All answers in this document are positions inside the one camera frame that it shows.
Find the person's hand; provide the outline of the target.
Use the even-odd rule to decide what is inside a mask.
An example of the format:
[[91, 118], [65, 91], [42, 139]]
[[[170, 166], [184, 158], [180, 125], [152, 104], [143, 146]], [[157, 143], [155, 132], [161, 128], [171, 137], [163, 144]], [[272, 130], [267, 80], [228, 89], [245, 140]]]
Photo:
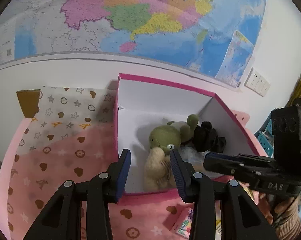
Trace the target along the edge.
[[[265, 193], [258, 195], [258, 207], [269, 224], [273, 223], [271, 207]], [[298, 215], [299, 198], [289, 198], [275, 207], [275, 213], [282, 215], [279, 226], [275, 228], [276, 235], [279, 239], [296, 239], [301, 232], [301, 219]]]

